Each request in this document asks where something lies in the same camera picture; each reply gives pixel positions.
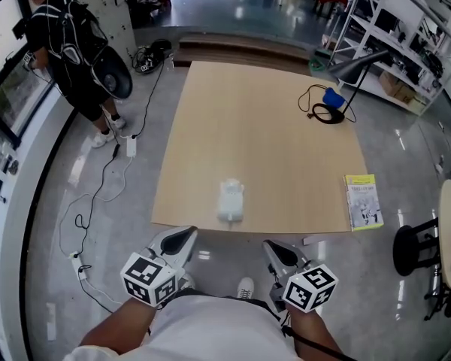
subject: gray tiled floor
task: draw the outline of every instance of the gray tiled floor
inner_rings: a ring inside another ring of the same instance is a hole
[[[147,126],[138,139],[138,156],[126,174],[125,191],[115,201],[97,201],[94,205],[82,259],[93,266],[88,273],[90,282],[118,301],[126,300],[120,269],[131,252],[142,249],[159,231],[150,224],[150,215],[186,73],[185,68],[174,69],[167,61]],[[120,104],[121,113],[130,122],[125,134],[140,128],[156,74],[135,76],[132,97]],[[351,94],[347,89],[342,92]],[[345,235],[304,249],[307,255],[325,260],[341,280],[336,298],[324,307],[322,316],[338,344],[356,359],[434,360],[451,342],[451,320],[438,314],[430,322],[422,321],[428,308],[423,295],[428,290],[429,270],[400,277],[392,263],[392,242],[399,226],[424,222],[436,212],[444,177],[436,175],[434,159],[442,153],[446,165],[451,165],[445,135],[427,114],[419,119],[368,94],[359,93],[356,98],[355,127],[368,170],[377,176],[386,224],[378,230]],[[26,316],[37,361],[60,359],[107,315],[80,289],[69,259],[58,246],[58,221],[67,204],[98,188],[101,168],[114,148],[110,144],[90,150],[92,135],[91,125],[79,116],[53,162],[35,216],[26,274]],[[451,142],[449,130],[446,136]],[[128,162],[124,156],[121,153],[110,165],[101,197],[111,197],[120,190]],[[83,231],[75,228],[74,218],[81,212],[88,220],[89,202],[90,198],[85,198],[72,205],[64,219],[62,246],[66,253],[80,249]],[[272,279],[262,258],[263,238],[231,233],[200,235],[189,264],[198,288],[216,295],[233,294],[238,281],[247,275],[256,282],[256,298],[268,301]],[[281,238],[301,243],[297,235]],[[207,263],[198,257],[200,250],[210,252]],[[89,291],[110,309],[117,308]],[[48,302],[56,304],[55,341],[47,340]]]
[[[252,32],[318,44],[329,22],[311,11],[314,0],[171,0],[170,13],[156,26],[188,26],[226,32]]]

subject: wooden step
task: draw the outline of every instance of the wooden step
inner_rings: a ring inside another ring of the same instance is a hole
[[[179,48],[174,53],[174,66],[176,67],[190,67],[194,61],[254,65],[255,67],[272,68],[310,76],[309,63],[306,61],[294,62],[276,56],[263,56],[230,49]]]
[[[290,44],[240,35],[190,33],[179,40],[180,49],[208,49],[247,52],[293,62],[309,63],[311,52]]]

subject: cardboard box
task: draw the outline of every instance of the cardboard box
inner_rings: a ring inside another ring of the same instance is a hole
[[[407,84],[404,83],[401,83],[401,87],[396,92],[396,94],[394,94],[394,97],[397,100],[400,100],[407,105],[411,100],[414,99],[414,96],[416,96],[416,91],[414,91],[414,89],[410,88]]]
[[[327,45],[328,41],[329,41],[329,36],[327,36],[327,35],[322,35],[322,41],[321,41],[321,43],[322,43],[322,48],[325,48],[325,46]],[[328,50],[333,51],[334,48],[336,47],[336,43],[337,43],[337,39],[332,38],[332,39],[331,39],[331,43],[329,43],[329,48],[328,48]]]
[[[403,84],[396,76],[386,71],[379,76],[379,82],[389,96],[394,96]]]
[[[413,111],[423,112],[426,108],[426,103],[424,103],[421,96],[416,94],[416,96],[409,102],[408,106]]]

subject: white sneaker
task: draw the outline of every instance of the white sneaker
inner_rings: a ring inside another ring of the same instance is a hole
[[[92,141],[92,148],[99,148],[106,144],[108,141],[112,141],[114,139],[114,132],[109,130],[108,134],[104,135],[100,131],[95,134],[95,137]]]
[[[195,289],[195,282],[194,282],[194,278],[192,278],[189,273],[186,273],[179,280],[179,290],[184,290],[189,287],[191,289]]]
[[[254,281],[252,278],[244,277],[239,282],[238,298],[251,299],[254,293]]]
[[[112,120],[112,118],[110,119],[110,121],[112,122],[112,124],[117,128],[117,129],[123,129],[127,122],[125,121],[124,118],[120,117],[117,120]]]

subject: yellow book cover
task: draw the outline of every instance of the yellow book cover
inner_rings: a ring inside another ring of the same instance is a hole
[[[376,229],[384,224],[376,191],[376,178],[369,175],[346,175],[347,204],[353,231]]]

